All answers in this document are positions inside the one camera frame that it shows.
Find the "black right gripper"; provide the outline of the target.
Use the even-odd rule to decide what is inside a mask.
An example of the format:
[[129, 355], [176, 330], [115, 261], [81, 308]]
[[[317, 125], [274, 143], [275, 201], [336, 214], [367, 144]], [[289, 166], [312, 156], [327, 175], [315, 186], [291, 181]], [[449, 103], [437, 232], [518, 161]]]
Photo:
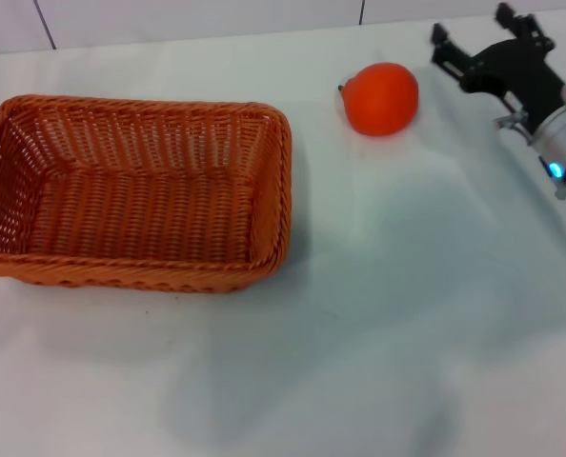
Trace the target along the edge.
[[467, 93], [484, 92], [500, 100], [511, 93], [526, 113], [525, 129], [534, 132], [563, 106], [563, 81], [547, 65], [547, 50], [556, 47], [536, 17], [517, 14], [508, 3], [499, 3], [495, 21], [516, 39], [491, 45], [474, 57], [459, 48], [440, 24], [432, 28], [431, 62], [454, 79]]

